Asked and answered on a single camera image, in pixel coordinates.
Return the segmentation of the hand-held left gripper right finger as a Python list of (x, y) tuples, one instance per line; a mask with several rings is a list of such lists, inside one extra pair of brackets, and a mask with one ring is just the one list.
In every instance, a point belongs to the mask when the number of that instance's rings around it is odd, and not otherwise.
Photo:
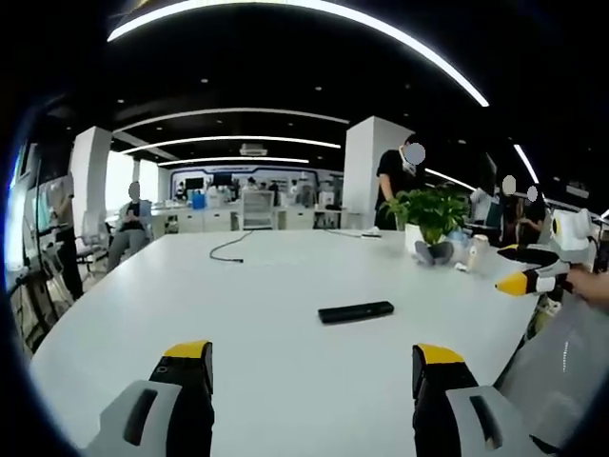
[(494, 388), (481, 386), (455, 351), (412, 348), (412, 427), (419, 456), (555, 456), (530, 435), (519, 412)]

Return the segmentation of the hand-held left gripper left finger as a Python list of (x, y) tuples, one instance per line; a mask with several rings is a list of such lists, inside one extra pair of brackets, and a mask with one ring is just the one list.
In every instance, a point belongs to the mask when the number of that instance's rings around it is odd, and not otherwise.
[(208, 456), (212, 405), (212, 343), (168, 349), (146, 380), (127, 386), (100, 414), (85, 456)]

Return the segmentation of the person's right hand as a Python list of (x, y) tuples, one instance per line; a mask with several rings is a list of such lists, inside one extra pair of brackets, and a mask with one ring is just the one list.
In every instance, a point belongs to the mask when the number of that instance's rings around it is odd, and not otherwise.
[(593, 273), (582, 268), (572, 268), (568, 274), (576, 294), (589, 306), (608, 312), (609, 279), (608, 273)]

